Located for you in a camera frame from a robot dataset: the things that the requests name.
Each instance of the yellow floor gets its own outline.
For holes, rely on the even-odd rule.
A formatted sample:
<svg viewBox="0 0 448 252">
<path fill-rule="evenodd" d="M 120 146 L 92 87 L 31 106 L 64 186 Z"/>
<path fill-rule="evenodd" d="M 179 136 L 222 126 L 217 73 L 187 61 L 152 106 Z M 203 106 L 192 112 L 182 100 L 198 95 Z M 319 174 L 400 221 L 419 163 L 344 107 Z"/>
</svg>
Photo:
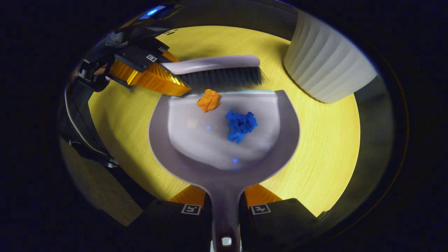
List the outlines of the yellow floor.
<svg viewBox="0 0 448 252">
<path fill-rule="evenodd" d="M 360 126 L 354 95 L 324 104 L 302 91 L 286 74 L 282 60 L 290 41 L 259 31 L 227 26 L 196 26 L 160 35 L 179 60 L 253 54 L 267 79 L 260 89 L 285 90 L 297 111 L 301 137 L 296 154 L 261 185 L 282 199 L 297 198 L 315 216 L 329 210 L 346 188 L 358 158 Z M 170 199 L 188 186 L 166 172 L 148 143 L 148 123 L 159 93 L 111 82 L 89 101 L 95 126 L 121 167 L 142 187 Z"/>
</svg>

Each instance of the cable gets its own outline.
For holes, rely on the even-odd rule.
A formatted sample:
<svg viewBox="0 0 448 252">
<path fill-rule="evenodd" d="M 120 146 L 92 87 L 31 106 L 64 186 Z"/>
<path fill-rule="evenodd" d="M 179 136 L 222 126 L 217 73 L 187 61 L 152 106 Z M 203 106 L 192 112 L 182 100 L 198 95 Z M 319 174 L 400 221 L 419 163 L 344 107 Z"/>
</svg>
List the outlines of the cable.
<svg viewBox="0 0 448 252">
<path fill-rule="evenodd" d="M 78 144 L 81 144 L 81 143 L 79 143 L 79 142 L 75 142 L 75 141 L 69 140 L 69 145 L 72 145 L 72 143 L 78 143 Z"/>
<path fill-rule="evenodd" d="M 72 104 L 74 105 L 74 107 L 76 108 L 76 111 L 79 114 L 79 117 L 81 118 L 82 122 L 84 123 L 84 125 L 88 125 L 86 123 L 86 120 L 84 119 L 84 116 L 81 113 L 81 110 L 79 109 L 78 105 L 75 102 L 75 98 L 74 98 L 74 94 L 73 92 L 71 93 L 72 96 Z M 96 138 L 94 137 L 94 134 L 92 133 L 92 131 L 90 130 L 90 127 L 87 127 L 87 133 L 89 133 L 91 139 L 93 139 L 95 141 L 95 143 L 97 144 L 97 146 L 101 146 L 101 144 L 96 140 Z"/>
<path fill-rule="evenodd" d="M 87 144 L 87 146 L 88 146 L 89 148 L 91 148 L 92 150 L 94 150 L 94 151 L 96 151 L 96 152 L 98 152 L 98 153 L 100 153 L 100 154 L 103 154 L 103 155 L 105 155 L 105 156 L 108 156 L 106 153 L 104 153 L 104 152 L 102 152 L 102 151 L 99 151 L 99 150 L 95 149 L 93 146 L 91 146 L 91 145 L 87 142 L 87 140 L 84 138 L 84 136 L 81 134 L 81 132 L 79 131 L 78 127 L 76 127 L 75 123 L 73 122 L 72 116 L 70 115 L 70 111 L 69 111 L 69 103 L 68 103 L 68 101 L 67 101 L 67 88 L 68 88 L 69 85 L 70 85 L 70 84 L 68 83 L 68 84 L 65 86 L 65 89 L 64 89 L 64 99 L 65 99 L 65 108 L 66 108 L 66 110 L 67 110 L 67 115 L 69 116 L 69 120 L 70 120 L 70 122 L 72 123 L 72 125 L 73 125 L 73 127 L 75 128 L 75 130 L 76 130 L 76 132 L 78 133 L 78 135 L 79 135 L 79 136 L 81 137 L 81 139 Z"/>
</svg>

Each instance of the brush bristles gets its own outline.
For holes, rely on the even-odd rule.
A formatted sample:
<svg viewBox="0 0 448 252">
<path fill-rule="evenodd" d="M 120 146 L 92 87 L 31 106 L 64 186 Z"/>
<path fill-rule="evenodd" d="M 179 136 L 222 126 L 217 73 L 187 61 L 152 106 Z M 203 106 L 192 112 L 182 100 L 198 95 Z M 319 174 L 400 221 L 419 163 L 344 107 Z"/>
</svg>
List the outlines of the brush bristles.
<svg viewBox="0 0 448 252">
<path fill-rule="evenodd" d="M 178 76 L 186 85 L 191 87 L 192 93 L 203 93 L 210 88 L 215 91 L 232 91 L 251 89 L 264 82 L 259 67 L 240 67 L 209 70 Z"/>
</svg>

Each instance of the dustpan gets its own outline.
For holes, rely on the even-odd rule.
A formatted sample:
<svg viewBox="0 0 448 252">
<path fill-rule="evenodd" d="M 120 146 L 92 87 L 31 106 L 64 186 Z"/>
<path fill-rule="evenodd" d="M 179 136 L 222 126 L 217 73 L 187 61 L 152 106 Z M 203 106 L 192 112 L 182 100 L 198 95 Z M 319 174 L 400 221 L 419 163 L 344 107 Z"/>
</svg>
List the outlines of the dustpan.
<svg viewBox="0 0 448 252">
<path fill-rule="evenodd" d="M 297 149 L 300 126 L 284 91 L 221 94 L 221 105 L 204 113 L 201 96 L 162 95 L 149 123 L 149 143 L 172 175 L 204 189 L 212 204 L 214 250 L 238 251 L 238 202 L 249 186 L 280 171 Z M 252 112 L 258 126 L 240 144 L 228 141 L 226 113 Z"/>
</svg>

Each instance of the white ribbed container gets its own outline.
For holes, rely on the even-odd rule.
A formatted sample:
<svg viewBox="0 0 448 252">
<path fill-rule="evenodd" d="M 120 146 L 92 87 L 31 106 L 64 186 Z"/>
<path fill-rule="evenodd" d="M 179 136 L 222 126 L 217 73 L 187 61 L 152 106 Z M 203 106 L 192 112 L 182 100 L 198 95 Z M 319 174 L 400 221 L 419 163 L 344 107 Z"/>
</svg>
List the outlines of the white ribbed container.
<svg viewBox="0 0 448 252">
<path fill-rule="evenodd" d="M 377 75 L 352 42 L 301 10 L 284 66 L 301 88 L 325 103 L 354 93 Z"/>
</svg>

